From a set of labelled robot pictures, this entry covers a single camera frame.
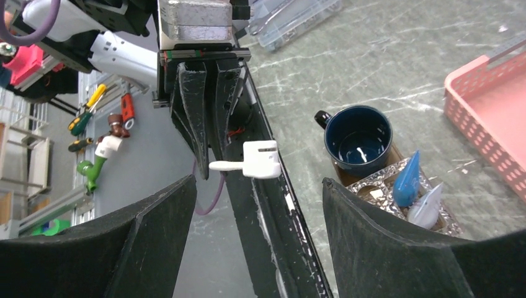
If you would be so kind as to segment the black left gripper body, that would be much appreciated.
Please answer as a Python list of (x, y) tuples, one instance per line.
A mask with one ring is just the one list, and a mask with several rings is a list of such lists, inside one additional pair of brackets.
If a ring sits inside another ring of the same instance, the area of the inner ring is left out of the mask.
[(159, 39), (158, 87), (154, 93), (155, 108), (167, 107), (167, 64), (171, 59), (234, 53), (249, 61), (251, 52), (235, 46), (235, 20), (252, 16), (249, 1), (158, 1), (157, 29)]

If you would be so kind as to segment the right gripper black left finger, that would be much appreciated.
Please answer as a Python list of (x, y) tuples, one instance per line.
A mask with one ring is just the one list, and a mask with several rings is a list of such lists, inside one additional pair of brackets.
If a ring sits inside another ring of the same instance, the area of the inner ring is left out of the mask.
[(1, 242), (2, 297), (171, 297), (194, 213), (188, 175), (63, 230)]

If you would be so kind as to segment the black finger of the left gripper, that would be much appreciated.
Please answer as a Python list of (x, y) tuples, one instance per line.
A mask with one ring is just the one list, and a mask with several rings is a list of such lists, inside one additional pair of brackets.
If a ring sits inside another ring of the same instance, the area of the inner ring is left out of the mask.
[(173, 123), (192, 149), (201, 178), (209, 178), (205, 85), (203, 62), (182, 62), (177, 66), (171, 93)]
[(241, 68), (237, 59), (217, 60), (212, 82), (212, 150), (216, 160), (223, 160), (227, 144), (228, 123), (236, 101)]

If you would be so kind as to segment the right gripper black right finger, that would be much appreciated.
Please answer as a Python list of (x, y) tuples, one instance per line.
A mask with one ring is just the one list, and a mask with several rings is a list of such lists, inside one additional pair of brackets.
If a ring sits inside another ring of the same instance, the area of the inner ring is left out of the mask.
[(524, 297), (525, 232), (481, 241), (432, 232), (323, 179), (341, 297)]

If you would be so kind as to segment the silver toothpaste tube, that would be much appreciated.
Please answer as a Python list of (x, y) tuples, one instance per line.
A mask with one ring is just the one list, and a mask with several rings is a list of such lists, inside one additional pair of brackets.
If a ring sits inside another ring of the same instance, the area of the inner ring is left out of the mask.
[(408, 210), (408, 222), (425, 229), (431, 229), (438, 221), (442, 200), (443, 183), (416, 201)]

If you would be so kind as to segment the blue toothpaste tube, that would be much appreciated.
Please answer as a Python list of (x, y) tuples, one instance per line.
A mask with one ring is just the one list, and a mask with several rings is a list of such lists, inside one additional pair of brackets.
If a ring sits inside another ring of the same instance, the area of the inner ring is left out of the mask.
[(416, 150), (393, 184), (393, 200), (398, 207), (410, 207), (417, 199), (419, 163), (420, 153)]

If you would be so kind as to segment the white toothbrush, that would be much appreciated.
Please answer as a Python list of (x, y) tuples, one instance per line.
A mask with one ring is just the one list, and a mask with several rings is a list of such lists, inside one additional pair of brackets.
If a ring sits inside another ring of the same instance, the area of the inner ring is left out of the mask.
[(213, 161), (209, 169), (216, 171), (242, 171), (244, 177), (273, 179), (282, 174), (279, 148), (275, 140), (243, 143), (243, 161)]

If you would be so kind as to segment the dark navy mug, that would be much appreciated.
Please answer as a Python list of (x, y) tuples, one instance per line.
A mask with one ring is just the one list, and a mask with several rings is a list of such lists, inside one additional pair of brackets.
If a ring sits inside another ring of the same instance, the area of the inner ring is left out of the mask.
[(334, 115), (314, 115), (324, 130), (324, 144), (333, 161), (347, 174), (367, 177), (387, 166), (393, 129), (386, 115), (370, 106), (350, 106)]

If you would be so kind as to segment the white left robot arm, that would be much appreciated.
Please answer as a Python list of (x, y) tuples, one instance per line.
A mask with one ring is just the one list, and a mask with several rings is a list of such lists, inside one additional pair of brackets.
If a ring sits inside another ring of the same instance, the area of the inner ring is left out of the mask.
[(226, 150), (241, 70), (251, 53), (234, 41), (247, 1), (12, 1), (1, 39), (37, 45), (66, 66), (156, 88), (193, 151), (201, 177)]

